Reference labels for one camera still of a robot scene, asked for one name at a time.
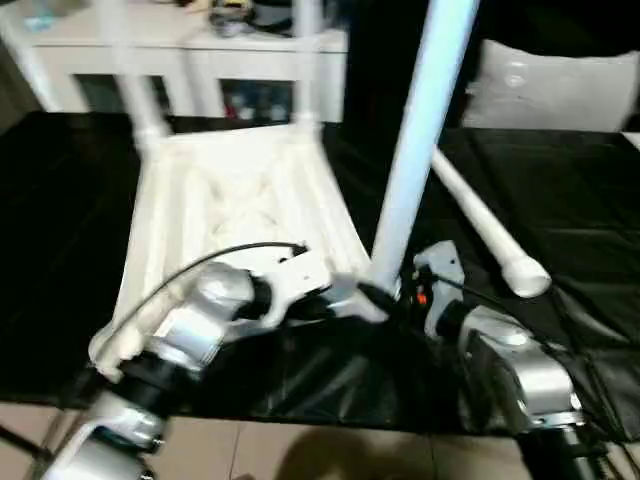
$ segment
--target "white pole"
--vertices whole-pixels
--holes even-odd
[[[62,110],[56,99],[49,75],[31,45],[29,31],[19,10],[19,3],[0,6],[0,39],[2,39],[36,98],[47,112]]]
[[[116,78],[133,122],[137,146],[146,149],[167,135],[160,109],[151,93],[149,79],[138,69],[131,45],[131,26],[124,0],[93,0],[103,38],[111,47]]]
[[[316,124],[314,78],[317,74],[318,31],[321,15],[319,0],[295,0],[294,32],[296,35],[297,79],[294,85],[294,119],[306,130]]]
[[[393,290],[479,0],[431,0],[373,246],[371,281]]]
[[[516,295],[536,297],[551,285],[547,271],[531,258],[500,223],[489,207],[473,191],[437,148],[433,170],[458,203],[473,228],[502,267],[502,276]]]

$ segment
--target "black tablecloth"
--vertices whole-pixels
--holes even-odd
[[[176,131],[242,126],[173,120]],[[367,248],[390,158],[324,131],[336,178]],[[502,298],[559,354],[603,429],[585,375],[590,353],[613,423],[640,438],[640,153],[619,135],[451,130],[443,151],[554,278],[514,298],[456,205],[431,176],[409,252],[456,242],[467,282]],[[0,399],[50,403],[86,359],[120,284],[139,159],[125,117],[33,114],[0,137],[5,288]],[[186,413],[406,430],[459,431],[455,382],[401,322],[336,322],[226,348]]]

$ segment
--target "white cabinet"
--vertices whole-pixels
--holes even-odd
[[[107,47],[37,47],[50,78],[53,94],[65,112],[116,112],[122,104]],[[189,82],[181,52],[171,48],[134,51],[140,71],[152,83],[161,109],[172,115],[193,115]]]
[[[283,105],[289,102],[291,107],[292,95],[280,92],[291,90],[296,79],[295,39],[261,33],[220,38],[204,15],[188,14],[171,5],[133,3],[127,6],[127,15],[138,71],[149,78],[165,113],[225,117],[230,89],[246,91],[252,84],[263,92],[271,88],[276,92],[273,95],[282,97]],[[29,39],[48,77],[55,110],[112,112],[122,108],[117,71],[93,8],[57,19],[50,29],[32,33]],[[318,34],[317,41],[321,51],[317,111],[321,120],[339,122],[347,35],[327,30]]]

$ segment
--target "wire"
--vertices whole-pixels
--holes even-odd
[[[24,437],[23,435],[19,435],[9,430],[2,425],[0,425],[0,440],[7,442],[11,446],[22,450],[25,453],[28,453],[32,457],[40,455],[41,453],[49,458],[51,457],[51,452],[40,452],[40,447],[33,443],[31,440]]]
[[[290,242],[256,242],[256,243],[247,243],[243,245],[236,245],[233,247],[218,250],[217,252],[207,254],[203,257],[198,258],[197,260],[194,260],[193,262],[189,263],[188,265],[182,267],[181,269],[177,270],[173,274],[169,275],[162,283],[160,283],[160,285],[154,288],[153,291],[151,291],[151,293],[149,293],[146,297],[140,300],[136,304],[136,306],[127,315],[125,315],[124,318],[122,318],[122,320],[120,320],[119,322],[116,322],[116,327],[114,328],[113,332],[100,347],[96,355],[95,363],[98,364],[102,360],[104,354],[108,351],[114,339],[117,338],[120,332],[129,324],[129,322],[131,322],[136,317],[136,315],[140,312],[140,310],[142,310],[158,293],[160,293],[170,283],[174,282],[176,279],[178,279],[182,275],[188,273],[189,271],[193,270],[195,267],[199,265],[202,265],[203,263],[206,263],[210,260],[221,257],[223,255],[228,255],[230,253],[240,252],[243,250],[252,250],[256,248],[271,248],[271,247],[290,248],[293,250],[294,254],[298,252],[304,252],[307,250],[307,248],[303,245],[290,243]],[[39,478],[39,474],[42,471],[42,467],[44,466],[45,460],[46,460],[45,452],[50,451],[51,444],[54,438],[56,437],[58,431],[60,430],[60,425],[62,424],[62,421],[66,416],[66,409],[68,408],[68,406],[71,404],[73,400],[77,399],[81,395],[81,393],[85,390],[89,382],[91,382],[91,380],[95,378],[96,374],[97,372],[93,368],[93,363],[91,361],[87,362],[84,365],[84,367],[80,370],[78,375],[74,377],[75,380],[66,389],[66,392],[64,392],[60,396],[60,400],[57,406],[58,413],[49,423],[49,427],[47,428],[47,433],[45,434],[44,439],[40,444],[40,452],[36,455],[34,461],[31,464],[32,479],[35,480]]]
[[[455,280],[451,280],[450,278],[443,277],[442,275],[439,275],[437,273],[431,272],[431,275],[438,281],[441,281],[443,283],[446,283],[447,285],[457,288],[462,292],[473,295],[481,300],[484,300],[487,303],[490,303],[491,305],[497,306],[498,308],[503,310],[505,313],[511,315],[514,319],[517,320],[518,315],[511,312],[510,309],[507,308],[504,302],[502,302],[500,299],[493,297],[491,295],[487,295],[484,292],[476,290],[472,287],[468,287],[462,283],[456,282]],[[506,323],[511,323],[515,326],[522,327],[522,325],[520,325],[517,321],[514,321],[514,322],[508,322],[506,320],[504,321]],[[535,338],[535,340],[540,342],[545,348],[551,351],[557,350],[557,348],[554,348],[546,339],[535,335],[533,332],[531,333]],[[572,331],[567,333],[569,334],[569,337],[575,344],[580,344],[581,346],[582,342],[578,341],[578,336],[576,335],[576,332]],[[582,348],[580,348],[580,353],[584,356],[585,360],[587,361],[586,372],[587,372],[587,376],[589,377],[589,383],[591,384],[591,387],[593,388],[596,396],[598,397],[597,399],[599,400],[599,403],[602,405],[602,409],[603,409],[602,413],[604,417],[607,419],[607,423],[611,427],[608,430],[611,430],[609,434],[613,438],[613,443],[615,443],[624,453],[625,459],[627,460],[627,463],[631,467],[631,470],[633,471],[633,474],[636,480],[640,480],[640,466],[636,462],[635,458],[633,457],[632,453],[629,451],[627,446],[620,440],[620,438],[624,438],[624,434],[621,434],[620,431],[617,431],[617,430],[622,430],[622,426],[620,425],[619,419],[617,419],[616,415],[611,411],[612,401],[609,395],[609,391],[605,386],[604,379],[602,378],[602,375],[600,374],[595,363],[593,362],[591,355],[588,352],[584,351]],[[615,465],[613,465],[613,463],[611,462],[608,456],[606,456],[606,459],[607,459],[607,465],[609,466],[609,468],[614,470],[612,473],[616,477],[621,477],[620,472],[616,469]]]

